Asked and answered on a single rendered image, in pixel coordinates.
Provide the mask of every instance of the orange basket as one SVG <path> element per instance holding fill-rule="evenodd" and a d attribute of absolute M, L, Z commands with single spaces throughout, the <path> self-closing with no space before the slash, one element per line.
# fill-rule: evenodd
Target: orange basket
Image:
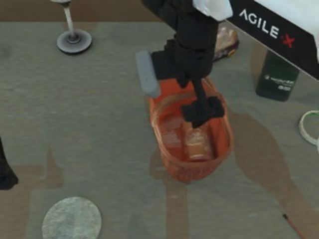
<path fill-rule="evenodd" d="M 172 178 L 182 182 L 207 177 L 233 149 L 233 132 L 228 122 L 226 102 L 208 79 L 203 80 L 203 86 L 207 96 L 217 96 L 225 108 L 224 117 L 211 119 L 201 127 L 213 152 L 204 160 L 189 160 L 183 140 L 184 121 L 180 107 L 196 99 L 192 84 L 181 89 L 175 79 L 160 81 L 161 96 L 150 99 L 151 123 L 161 159 Z"/>

